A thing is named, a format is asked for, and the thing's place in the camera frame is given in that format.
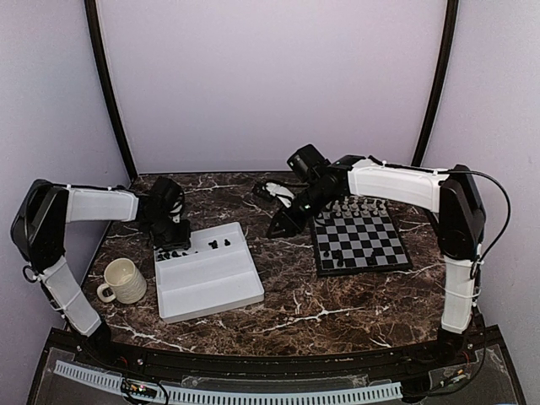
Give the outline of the black chess piece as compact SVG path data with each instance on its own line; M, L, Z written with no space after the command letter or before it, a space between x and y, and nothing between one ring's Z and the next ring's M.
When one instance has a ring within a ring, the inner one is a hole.
M369 266L376 266L378 264L376 249L372 250L370 256L366 258L366 262Z

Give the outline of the tall black piece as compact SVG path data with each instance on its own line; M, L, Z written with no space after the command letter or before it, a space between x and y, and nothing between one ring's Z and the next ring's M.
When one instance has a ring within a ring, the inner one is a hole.
M337 266L342 267L344 265L343 252L341 250L335 250L333 252L334 258L337 260Z

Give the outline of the white plastic tray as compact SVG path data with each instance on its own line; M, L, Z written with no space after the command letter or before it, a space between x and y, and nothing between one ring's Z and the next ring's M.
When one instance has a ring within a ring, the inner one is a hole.
M212 240L230 246L213 250ZM197 254L156 262L159 317L166 323L188 321L260 303L265 291L238 222L191 233Z

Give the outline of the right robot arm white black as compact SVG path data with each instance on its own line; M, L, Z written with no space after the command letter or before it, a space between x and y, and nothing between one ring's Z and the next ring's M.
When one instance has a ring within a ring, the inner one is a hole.
M483 244L487 214L477 188L477 171L465 165L427 169L389 164L372 156L345 155L332 163L307 144L287 164L307 185L272 217L266 236L300 234L309 219L340 197L354 195L391 200L436 215L437 243L445 261L445 303L440 327L448 332L431 346L430 358L450 365L462 354L462 335L473 318L478 274L490 249Z

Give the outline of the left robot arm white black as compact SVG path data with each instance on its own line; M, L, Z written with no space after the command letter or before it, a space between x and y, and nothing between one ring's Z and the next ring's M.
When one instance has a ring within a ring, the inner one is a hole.
M78 334L90 338L86 354L101 368L119 360L119 350L100 334L108 327L85 297L66 259L68 224L84 221L136 222L156 248L190 246L191 226L182 217L185 193L180 185L159 177L147 192L123 186L99 187L34 181L11 225L10 236L53 309Z

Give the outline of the black grey chessboard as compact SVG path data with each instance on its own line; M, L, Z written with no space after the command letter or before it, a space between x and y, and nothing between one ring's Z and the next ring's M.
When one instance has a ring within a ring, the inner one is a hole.
M413 263L402 241L395 221L388 211L384 217L323 219L309 222L319 277L336 277L358 273L410 271ZM377 251L376 266L366 258ZM333 252L343 252L344 265L337 266ZM330 251L329 257L323 252Z

